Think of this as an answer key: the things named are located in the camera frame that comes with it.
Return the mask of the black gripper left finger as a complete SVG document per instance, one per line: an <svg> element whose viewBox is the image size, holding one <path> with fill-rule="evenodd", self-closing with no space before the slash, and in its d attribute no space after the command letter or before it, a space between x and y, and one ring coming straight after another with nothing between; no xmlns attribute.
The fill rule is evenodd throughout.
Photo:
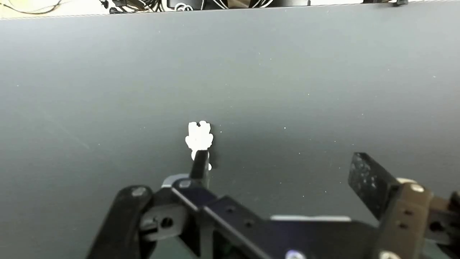
<svg viewBox="0 0 460 259"><path fill-rule="evenodd" d="M86 259L151 259L161 240L178 239L196 259L269 259L265 220L229 195L204 185L209 152L191 171L154 191L121 188Z"/></svg>

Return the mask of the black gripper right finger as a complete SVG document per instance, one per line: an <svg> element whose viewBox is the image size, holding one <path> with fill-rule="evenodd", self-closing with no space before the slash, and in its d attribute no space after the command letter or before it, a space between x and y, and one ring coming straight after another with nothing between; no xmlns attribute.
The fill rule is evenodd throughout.
<svg viewBox="0 0 460 259"><path fill-rule="evenodd" d="M460 191L449 198L423 184L398 178L367 152L351 160L348 184L380 221L372 259L420 259L433 242L460 259Z"/></svg>

